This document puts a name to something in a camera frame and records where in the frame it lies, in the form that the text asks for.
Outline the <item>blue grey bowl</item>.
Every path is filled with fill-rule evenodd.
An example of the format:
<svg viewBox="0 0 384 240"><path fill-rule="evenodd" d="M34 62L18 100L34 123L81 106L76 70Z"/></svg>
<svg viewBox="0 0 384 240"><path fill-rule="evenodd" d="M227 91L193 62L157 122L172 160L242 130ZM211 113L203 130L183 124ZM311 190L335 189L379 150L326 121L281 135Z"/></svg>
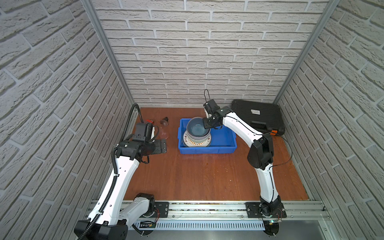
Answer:
<svg viewBox="0 0 384 240"><path fill-rule="evenodd" d="M210 129L204 127L203 118L195 117L188 122L187 133L193 138L201 139L210 134Z"/></svg>

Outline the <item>sunburst pattern plate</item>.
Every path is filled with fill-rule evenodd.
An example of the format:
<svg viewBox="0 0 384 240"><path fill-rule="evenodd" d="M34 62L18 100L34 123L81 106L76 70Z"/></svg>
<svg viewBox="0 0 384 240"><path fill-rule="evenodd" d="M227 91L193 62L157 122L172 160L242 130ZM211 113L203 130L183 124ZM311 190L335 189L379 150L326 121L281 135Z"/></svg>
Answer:
<svg viewBox="0 0 384 240"><path fill-rule="evenodd" d="M211 145L211 142L212 142L211 134L208 134L202 139L194 139L188 134L187 131L185 131L182 139L183 146L188 148L209 147Z"/></svg>

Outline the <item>lilac bowl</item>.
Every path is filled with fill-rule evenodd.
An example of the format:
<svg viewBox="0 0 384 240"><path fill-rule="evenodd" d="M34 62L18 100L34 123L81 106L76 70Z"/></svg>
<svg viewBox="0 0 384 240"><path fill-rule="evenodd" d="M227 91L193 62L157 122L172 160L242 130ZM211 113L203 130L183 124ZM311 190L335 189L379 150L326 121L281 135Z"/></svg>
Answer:
<svg viewBox="0 0 384 240"><path fill-rule="evenodd" d="M190 143L191 145L194 145L194 146L209 145L211 142L211 138L212 138L210 133L208 133L202 137L196 137L196 136L193 136L192 134L190 134L189 132L187 132L186 136L187 136L188 143Z"/></svg>

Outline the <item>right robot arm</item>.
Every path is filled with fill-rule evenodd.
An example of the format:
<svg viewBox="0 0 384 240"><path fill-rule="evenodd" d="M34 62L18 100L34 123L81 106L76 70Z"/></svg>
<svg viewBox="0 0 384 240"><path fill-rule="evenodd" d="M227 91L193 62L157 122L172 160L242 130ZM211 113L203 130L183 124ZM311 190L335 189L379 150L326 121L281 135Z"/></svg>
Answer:
<svg viewBox="0 0 384 240"><path fill-rule="evenodd" d="M287 216L281 197L277 191L273 175L274 145L271 135L262 134L244 122L229 107L219 107L215 100L204 103L205 129L225 126L236 133L248 145L247 160L255 168L260 185L259 212L265 218L285 218Z"/></svg>

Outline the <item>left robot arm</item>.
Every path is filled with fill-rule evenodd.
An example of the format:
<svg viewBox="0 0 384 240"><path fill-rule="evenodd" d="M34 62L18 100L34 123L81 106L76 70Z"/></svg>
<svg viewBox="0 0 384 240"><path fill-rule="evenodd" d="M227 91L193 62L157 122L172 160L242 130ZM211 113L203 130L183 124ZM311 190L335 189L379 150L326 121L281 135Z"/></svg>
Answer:
<svg viewBox="0 0 384 240"><path fill-rule="evenodd" d="M74 233L78 239L124 240L130 228L138 230L136 221L141 217L147 218L145 226L156 226L161 212L154 195L139 193L124 209L122 203L143 158L166 153L166 141L158 139L157 133L151 122L138 123L135 133L112 149L112 173L88 218L77 222Z"/></svg>

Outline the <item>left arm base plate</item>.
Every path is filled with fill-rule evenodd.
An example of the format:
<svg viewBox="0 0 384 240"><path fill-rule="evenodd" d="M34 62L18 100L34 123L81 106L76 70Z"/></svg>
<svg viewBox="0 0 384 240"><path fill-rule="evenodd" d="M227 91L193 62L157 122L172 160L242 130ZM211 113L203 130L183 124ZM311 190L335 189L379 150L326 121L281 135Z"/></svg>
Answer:
<svg viewBox="0 0 384 240"><path fill-rule="evenodd" d="M167 218L169 214L170 203L156 201L150 204L149 210L142 215L143 218Z"/></svg>

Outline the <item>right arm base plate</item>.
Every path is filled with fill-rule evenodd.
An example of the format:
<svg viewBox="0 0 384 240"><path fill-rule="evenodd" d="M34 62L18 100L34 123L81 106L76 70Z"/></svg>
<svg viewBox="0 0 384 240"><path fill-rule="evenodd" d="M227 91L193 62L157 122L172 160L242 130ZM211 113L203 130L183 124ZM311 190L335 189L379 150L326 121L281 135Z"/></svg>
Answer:
<svg viewBox="0 0 384 240"><path fill-rule="evenodd" d="M248 218L286 218L287 213L283 203L266 204L261 202L246 202Z"/></svg>

